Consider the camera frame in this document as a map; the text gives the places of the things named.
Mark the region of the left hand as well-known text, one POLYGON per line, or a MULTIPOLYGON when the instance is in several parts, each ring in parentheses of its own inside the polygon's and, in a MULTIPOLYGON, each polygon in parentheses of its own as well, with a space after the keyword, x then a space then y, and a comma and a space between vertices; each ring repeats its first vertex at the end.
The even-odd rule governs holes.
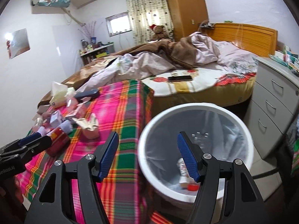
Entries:
POLYGON ((17 177, 1 178, 1 223, 24 223, 26 209, 17 177))

